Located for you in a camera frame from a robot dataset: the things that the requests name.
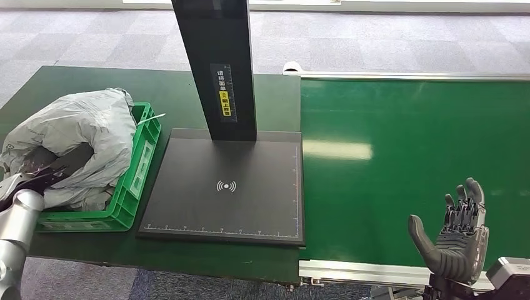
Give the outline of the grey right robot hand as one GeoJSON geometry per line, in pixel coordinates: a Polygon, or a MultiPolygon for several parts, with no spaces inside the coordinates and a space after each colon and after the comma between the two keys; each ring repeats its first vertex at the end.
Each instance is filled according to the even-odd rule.
{"type": "Polygon", "coordinates": [[[450,194],[444,196],[444,222],[434,242],[417,215],[408,217],[408,233],[433,274],[472,285],[480,277],[488,248],[485,195],[472,177],[458,185],[456,192],[456,201],[450,194]]]}

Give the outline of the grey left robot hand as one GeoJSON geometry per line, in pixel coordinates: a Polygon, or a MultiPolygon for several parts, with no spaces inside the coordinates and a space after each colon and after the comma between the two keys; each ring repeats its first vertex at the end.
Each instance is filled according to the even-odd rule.
{"type": "Polygon", "coordinates": [[[93,148],[82,142],[62,156],[57,156],[43,146],[32,150],[22,164],[29,179],[18,184],[18,189],[32,189],[40,194],[48,187],[65,180],[82,169],[94,154],[93,148]]]}

